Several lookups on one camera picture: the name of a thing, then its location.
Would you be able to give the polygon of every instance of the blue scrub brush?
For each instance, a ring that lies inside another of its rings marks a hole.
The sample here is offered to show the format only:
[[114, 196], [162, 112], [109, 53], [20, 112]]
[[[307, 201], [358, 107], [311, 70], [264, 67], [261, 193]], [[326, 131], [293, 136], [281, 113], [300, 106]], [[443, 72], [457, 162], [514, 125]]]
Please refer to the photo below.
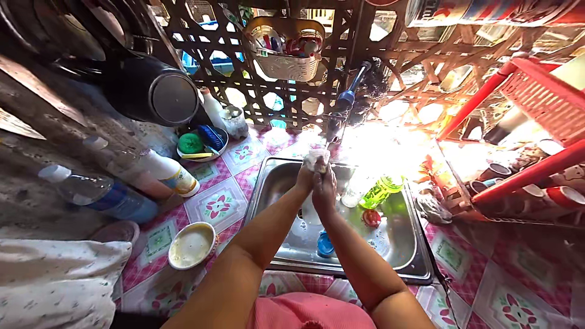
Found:
[[197, 132], [199, 136], [203, 138], [206, 145], [209, 145], [216, 151], [219, 151], [223, 148], [226, 140], [223, 140], [220, 134], [218, 134], [212, 127], [208, 125], [200, 125], [197, 127]]

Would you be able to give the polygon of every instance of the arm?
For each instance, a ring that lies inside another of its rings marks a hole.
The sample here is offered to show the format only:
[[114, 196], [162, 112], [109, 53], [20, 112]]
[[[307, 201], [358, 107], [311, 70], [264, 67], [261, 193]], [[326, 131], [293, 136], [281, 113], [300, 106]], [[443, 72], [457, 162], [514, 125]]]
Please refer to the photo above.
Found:
[[435, 328], [392, 266], [335, 210], [335, 174], [330, 167], [313, 180], [313, 205], [339, 262], [378, 328]]
[[233, 237], [195, 293], [163, 329], [246, 327], [262, 273], [309, 195], [311, 179], [312, 173], [303, 166], [296, 185]]

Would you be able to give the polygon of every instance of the wooden lattice wall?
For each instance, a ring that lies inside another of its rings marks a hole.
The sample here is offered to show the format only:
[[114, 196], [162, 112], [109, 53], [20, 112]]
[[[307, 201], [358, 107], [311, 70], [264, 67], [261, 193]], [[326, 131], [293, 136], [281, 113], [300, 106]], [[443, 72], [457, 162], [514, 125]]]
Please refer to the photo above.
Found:
[[[510, 56], [518, 50], [530, 51], [533, 43], [547, 30], [547, 28], [518, 28], [507, 39], [501, 39], [491, 45], [482, 46], [476, 45], [474, 42], [476, 32], [481, 26], [457, 25], [454, 29], [450, 29], [452, 33], [443, 38], [444, 40], [441, 40], [441, 42], [420, 41], [418, 36], [419, 29], [406, 28], [405, 26], [404, 16], [407, 2], [407, 0], [400, 0], [389, 6], [376, 7], [361, 0], [291, 0], [292, 16], [295, 16], [295, 13], [298, 13], [301, 8], [335, 10], [332, 33], [326, 38], [326, 48], [322, 51], [324, 60], [321, 63], [327, 69], [327, 80], [316, 86], [308, 83], [290, 84], [284, 80], [269, 82], [261, 78], [256, 73], [254, 65], [250, 61], [250, 56], [246, 54], [245, 49], [241, 46], [241, 32], [237, 29], [235, 32], [228, 32], [226, 28], [228, 20], [222, 14], [222, 8], [217, 1], [210, 0], [209, 4], [215, 13], [219, 28], [217, 30], [205, 30], [193, 20], [193, 16], [189, 13], [189, 6], [185, 5], [185, 0], [163, 0], [170, 14], [170, 21], [165, 28], [167, 35], [172, 39], [172, 43], [176, 48], [183, 49], [195, 58], [201, 66], [201, 69], [192, 77], [196, 84], [217, 87], [218, 92], [215, 96], [225, 104], [229, 104], [225, 88], [236, 88], [246, 98], [246, 116], [254, 120], [256, 124], [268, 124], [270, 119], [276, 119], [276, 116], [284, 115], [284, 118], [278, 117], [278, 119], [286, 121], [289, 128], [297, 129], [307, 124], [323, 124], [322, 114], [310, 115], [303, 111], [302, 102], [307, 98], [314, 97], [323, 103], [324, 114], [331, 112], [331, 106], [337, 97], [338, 86], [345, 83], [341, 74], [335, 70], [338, 59], [353, 59], [354, 61], [361, 61], [367, 57], [382, 59], [383, 65], [392, 72], [389, 82], [392, 83], [397, 79], [401, 90], [389, 91], [387, 98], [382, 99], [378, 104], [373, 104], [373, 113], [377, 114], [377, 111], [382, 106], [400, 99], [410, 103], [410, 113], [417, 119], [418, 111], [428, 104], [438, 103], [451, 106], [457, 105], [462, 98], [468, 98], [468, 93], [483, 85], [483, 77], [490, 67], [501, 66], [502, 62], [498, 61], [500, 58]], [[238, 5], [266, 10], [278, 9], [278, 14], [281, 12], [280, 9], [285, 8], [284, 1], [281, 3], [265, 0], [248, 0], [241, 3], [228, 0], [225, 5], [237, 16], [239, 16]], [[370, 29], [378, 10], [394, 11], [397, 14], [397, 18], [392, 31], [386, 37], [374, 42], [370, 40]], [[181, 35], [183, 41], [172, 38], [176, 33]], [[406, 34], [405, 40], [401, 40], [404, 38], [401, 38], [403, 34]], [[567, 57], [573, 51], [585, 45], [585, 38], [582, 38], [582, 35], [583, 33], [579, 34], [578, 37], [571, 40], [570, 45], [562, 49], [538, 56], [543, 59]], [[209, 42], [203, 42], [199, 36], [204, 36]], [[237, 39], [239, 42], [238, 44], [231, 44], [230, 39]], [[231, 59], [234, 72], [230, 77], [226, 77], [214, 69], [209, 60], [214, 50], [224, 52]], [[236, 57], [237, 52], [245, 55], [244, 62], [238, 60]], [[418, 64], [424, 67], [425, 78], [407, 87], [401, 74]], [[451, 70], [467, 64], [473, 66], [473, 71], [461, 88], [452, 92], [442, 92], [437, 88], [430, 88], [432, 85], [440, 84]], [[244, 71], [249, 76], [246, 75], [245, 77], [242, 74]], [[263, 96], [269, 92], [274, 92], [283, 99], [284, 109], [273, 111], [266, 106]], [[296, 100], [291, 101], [291, 95], [296, 96]], [[499, 101], [497, 97], [488, 98], [480, 107], [486, 107], [497, 101]], [[445, 115], [446, 111], [443, 111], [438, 121], [441, 121]], [[418, 125], [418, 128], [425, 129], [427, 126]]]

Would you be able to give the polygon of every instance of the green scrub sponge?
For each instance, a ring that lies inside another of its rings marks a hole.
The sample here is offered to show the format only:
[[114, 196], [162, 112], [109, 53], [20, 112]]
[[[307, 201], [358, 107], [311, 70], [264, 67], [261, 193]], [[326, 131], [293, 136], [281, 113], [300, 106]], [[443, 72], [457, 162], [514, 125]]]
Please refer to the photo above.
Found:
[[195, 154], [203, 151], [203, 142], [198, 135], [194, 133], [186, 133], [179, 138], [178, 148], [181, 152], [186, 154]]

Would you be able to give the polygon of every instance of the pink shirt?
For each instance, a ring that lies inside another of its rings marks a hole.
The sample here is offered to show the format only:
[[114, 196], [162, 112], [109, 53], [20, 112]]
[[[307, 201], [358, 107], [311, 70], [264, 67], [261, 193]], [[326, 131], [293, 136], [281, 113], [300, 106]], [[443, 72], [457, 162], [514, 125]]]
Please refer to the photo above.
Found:
[[370, 316], [359, 306], [313, 293], [258, 297], [247, 329], [371, 329]]

